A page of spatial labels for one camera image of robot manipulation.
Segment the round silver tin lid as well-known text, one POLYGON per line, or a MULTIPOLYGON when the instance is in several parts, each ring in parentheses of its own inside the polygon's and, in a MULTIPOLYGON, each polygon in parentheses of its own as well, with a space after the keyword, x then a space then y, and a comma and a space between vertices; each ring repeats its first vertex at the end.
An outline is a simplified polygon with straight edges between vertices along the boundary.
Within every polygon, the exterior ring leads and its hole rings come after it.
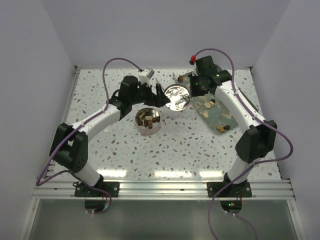
POLYGON ((165 106, 174 112, 186 109, 191 103, 190 90, 181 84, 172 84, 164 90, 164 95, 169 99, 165 106))

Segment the white chocolate bar piece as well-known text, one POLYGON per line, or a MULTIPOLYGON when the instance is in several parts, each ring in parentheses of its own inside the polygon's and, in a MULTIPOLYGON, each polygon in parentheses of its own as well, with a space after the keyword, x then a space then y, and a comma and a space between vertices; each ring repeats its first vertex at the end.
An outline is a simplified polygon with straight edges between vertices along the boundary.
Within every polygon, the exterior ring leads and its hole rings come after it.
POLYGON ((147 121, 151 121, 151 120, 153 119, 153 117, 152 117, 152 116, 146 116, 145 119, 146 119, 147 121))

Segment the round silver tin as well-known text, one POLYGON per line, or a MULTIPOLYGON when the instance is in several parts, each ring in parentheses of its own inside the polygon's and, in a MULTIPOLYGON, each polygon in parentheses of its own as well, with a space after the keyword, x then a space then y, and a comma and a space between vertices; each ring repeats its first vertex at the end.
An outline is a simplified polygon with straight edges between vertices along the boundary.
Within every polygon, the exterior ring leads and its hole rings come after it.
POLYGON ((161 116, 155 108, 140 109, 135 115, 135 125, 143 136, 151 136, 161 129, 161 116))

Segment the metal tongs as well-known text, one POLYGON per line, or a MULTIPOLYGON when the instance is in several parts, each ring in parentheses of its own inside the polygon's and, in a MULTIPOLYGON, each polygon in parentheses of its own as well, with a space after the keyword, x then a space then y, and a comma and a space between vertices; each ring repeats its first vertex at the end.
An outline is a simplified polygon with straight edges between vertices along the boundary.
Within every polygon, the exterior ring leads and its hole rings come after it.
POLYGON ((174 72, 158 71, 155 75, 156 83, 169 86, 176 83, 176 75, 174 72))

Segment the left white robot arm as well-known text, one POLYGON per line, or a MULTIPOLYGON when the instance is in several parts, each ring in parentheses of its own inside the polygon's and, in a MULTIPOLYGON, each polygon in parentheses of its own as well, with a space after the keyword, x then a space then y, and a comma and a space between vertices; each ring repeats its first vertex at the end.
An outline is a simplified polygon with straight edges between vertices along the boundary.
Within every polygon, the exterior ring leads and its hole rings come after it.
POLYGON ((50 150, 50 159, 65 167, 86 184, 92 196, 103 193, 103 177, 88 163, 89 142, 106 127, 122 120, 136 104, 161 108, 170 102, 161 85, 152 87, 135 76, 125 76, 106 104, 82 121, 62 123, 57 127, 50 150))

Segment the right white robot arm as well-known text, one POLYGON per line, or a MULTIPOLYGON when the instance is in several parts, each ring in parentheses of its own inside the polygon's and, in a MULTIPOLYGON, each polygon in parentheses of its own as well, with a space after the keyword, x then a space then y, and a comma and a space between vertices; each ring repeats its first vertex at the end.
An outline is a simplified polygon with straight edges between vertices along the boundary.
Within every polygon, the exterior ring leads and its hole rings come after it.
POLYGON ((248 179, 251 168, 274 148, 277 124, 267 121, 244 97, 236 86, 235 72, 218 70, 211 56, 192 56, 193 72, 189 75, 192 97, 208 93, 217 97, 236 120, 242 136, 235 145, 237 158, 226 173, 223 192, 235 196, 241 190, 241 183, 248 179))

